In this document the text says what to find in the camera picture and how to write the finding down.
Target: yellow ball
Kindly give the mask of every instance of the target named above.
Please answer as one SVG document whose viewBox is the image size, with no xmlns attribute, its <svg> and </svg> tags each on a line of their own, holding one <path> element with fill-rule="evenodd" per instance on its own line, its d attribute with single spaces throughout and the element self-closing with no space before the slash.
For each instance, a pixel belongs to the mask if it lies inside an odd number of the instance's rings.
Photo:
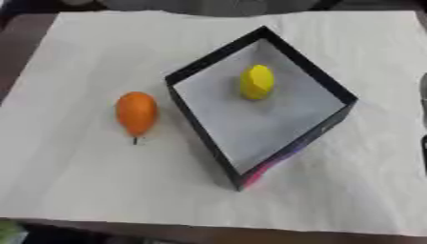
<svg viewBox="0 0 427 244">
<path fill-rule="evenodd" d="M 275 78 L 272 71 L 263 65 L 255 65 L 240 75 L 240 92 L 248 99 L 265 98 L 273 88 Z"/>
</svg>

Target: open box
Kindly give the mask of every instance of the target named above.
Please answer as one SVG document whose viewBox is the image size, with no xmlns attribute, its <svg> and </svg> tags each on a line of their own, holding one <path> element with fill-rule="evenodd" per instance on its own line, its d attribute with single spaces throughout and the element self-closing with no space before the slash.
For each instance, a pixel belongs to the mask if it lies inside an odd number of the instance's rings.
<svg viewBox="0 0 427 244">
<path fill-rule="evenodd" d="M 274 74 L 266 99 L 242 98 L 252 65 Z M 341 122 L 357 98 L 266 27 L 166 77 L 174 102 L 238 190 Z"/>
</svg>

